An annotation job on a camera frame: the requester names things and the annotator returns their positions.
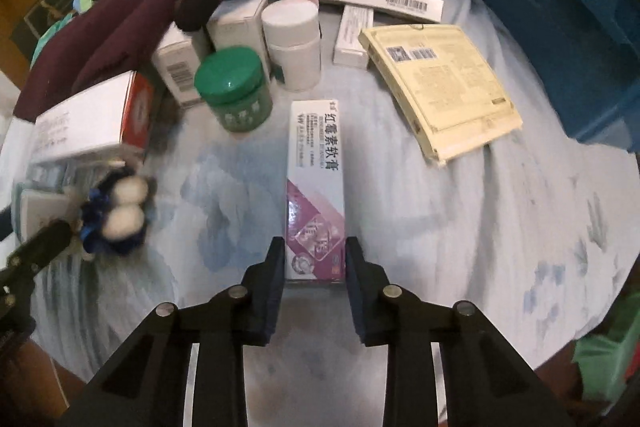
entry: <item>white bottle cap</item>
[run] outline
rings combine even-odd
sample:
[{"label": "white bottle cap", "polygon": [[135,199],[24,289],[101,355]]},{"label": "white bottle cap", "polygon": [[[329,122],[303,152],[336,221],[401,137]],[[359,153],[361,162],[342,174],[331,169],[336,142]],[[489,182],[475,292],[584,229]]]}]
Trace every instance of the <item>white bottle cap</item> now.
[{"label": "white bottle cap", "polygon": [[318,6],[308,0],[282,0],[262,11],[267,45],[290,48],[320,36]]},{"label": "white bottle cap", "polygon": [[275,65],[274,74],[278,77],[278,69],[280,70],[287,90],[304,91],[320,82],[320,35],[301,46],[283,48],[269,45],[268,48]]}]

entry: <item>bed sheet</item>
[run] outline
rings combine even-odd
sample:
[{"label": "bed sheet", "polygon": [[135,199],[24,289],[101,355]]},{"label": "bed sheet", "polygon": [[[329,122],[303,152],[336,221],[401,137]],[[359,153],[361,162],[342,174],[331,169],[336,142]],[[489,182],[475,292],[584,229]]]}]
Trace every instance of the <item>bed sheet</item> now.
[{"label": "bed sheet", "polygon": [[[347,229],[389,279],[421,299],[475,302],[536,367],[593,328],[640,251],[633,156],[562,131],[526,56],[481,0],[444,0],[522,115],[521,131],[451,161],[425,162],[379,74],[332,65],[340,13],[322,10],[322,81],[274,90],[256,131],[223,132],[204,106],[156,126],[158,180],[146,246],[127,259],[64,257],[38,278],[37,341],[89,379],[161,301],[207,301],[238,283],[282,235],[289,103],[337,98]],[[386,350],[365,348],[346,292],[286,288],[277,331],[245,350],[251,425],[379,425]],[[442,370],[436,361],[444,411]]]}]

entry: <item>red and white box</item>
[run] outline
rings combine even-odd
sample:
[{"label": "red and white box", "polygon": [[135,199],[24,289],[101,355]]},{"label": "red and white box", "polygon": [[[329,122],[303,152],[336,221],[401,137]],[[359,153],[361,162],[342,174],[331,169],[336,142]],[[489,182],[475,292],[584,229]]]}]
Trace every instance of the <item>red and white box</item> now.
[{"label": "red and white box", "polygon": [[153,97],[149,81],[129,71],[60,102],[36,119],[31,163],[140,158]]},{"label": "red and white box", "polygon": [[287,168],[286,279],[344,279],[343,168],[337,100],[293,102]]}]

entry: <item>yellow medicine package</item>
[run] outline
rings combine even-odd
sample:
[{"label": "yellow medicine package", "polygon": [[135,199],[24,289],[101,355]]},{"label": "yellow medicine package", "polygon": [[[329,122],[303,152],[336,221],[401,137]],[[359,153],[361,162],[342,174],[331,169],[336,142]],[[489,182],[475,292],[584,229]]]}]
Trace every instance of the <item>yellow medicine package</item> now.
[{"label": "yellow medicine package", "polygon": [[359,40],[425,158],[443,165],[522,127],[494,71],[458,26],[377,26]]}]

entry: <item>blue plastic crate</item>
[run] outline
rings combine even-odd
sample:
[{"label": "blue plastic crate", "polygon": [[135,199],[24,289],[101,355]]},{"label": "blue plastic crate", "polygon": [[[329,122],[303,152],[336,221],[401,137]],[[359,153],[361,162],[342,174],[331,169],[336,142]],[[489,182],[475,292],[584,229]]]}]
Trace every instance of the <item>blue plastic crate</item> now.
[{"label": "blue plastic crate", "polygon": [[484,0],[520,43],[568,136],[640,151],[638,0]]}]

